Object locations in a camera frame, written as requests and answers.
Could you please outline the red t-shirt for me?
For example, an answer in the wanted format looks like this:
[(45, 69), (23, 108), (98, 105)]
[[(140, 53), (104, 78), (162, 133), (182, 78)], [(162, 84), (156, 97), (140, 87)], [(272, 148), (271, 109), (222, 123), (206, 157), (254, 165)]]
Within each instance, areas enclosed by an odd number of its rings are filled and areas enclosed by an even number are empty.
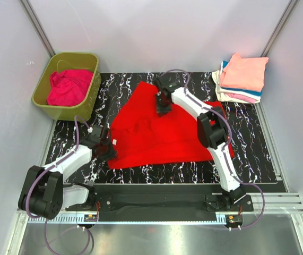
[(184, 109), (172, 106), (170, 113), (156, 112), (157, 88), (140, 82), (110, 125), (117, 157), (111, 169), (143, 165), (212, 161), (197, 137), (196, 120)]

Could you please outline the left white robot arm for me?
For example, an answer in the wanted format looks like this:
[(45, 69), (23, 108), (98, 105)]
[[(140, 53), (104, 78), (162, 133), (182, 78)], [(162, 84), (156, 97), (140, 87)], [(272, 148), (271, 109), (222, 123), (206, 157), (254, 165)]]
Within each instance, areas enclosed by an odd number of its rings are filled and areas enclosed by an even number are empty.
[(111, 130), (104, 126), (92, 126), (83, 139), (65, 155), (45, 166), (31, 166), (26, 174), (18, 200), (18, 208), (31, 218), (54, 219), (61, 210), (80, 206), (91, 210), (96, 205), (94, 187), (91, 184), (65, 181), (93, 159), (107, 162), (116, 158)]

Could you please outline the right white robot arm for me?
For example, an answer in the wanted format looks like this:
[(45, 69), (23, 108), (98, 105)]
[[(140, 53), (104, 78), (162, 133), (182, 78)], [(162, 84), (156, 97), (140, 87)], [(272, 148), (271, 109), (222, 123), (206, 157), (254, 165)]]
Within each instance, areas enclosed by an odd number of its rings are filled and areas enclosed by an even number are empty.
[(158, 90), (156, 109), (159, 115), (170, 112), (172, 106), (177, 105), (196, 119), (198, 140), (213, 158), (222, 189), (222, 195), (208, 199), (206, 205), (215, 211), (237, 209), (246, 193), (230, 156), (231, 128), (223, 109), (202, 102), (179, 82), (164, 83), (155, 78), (153, 84)]

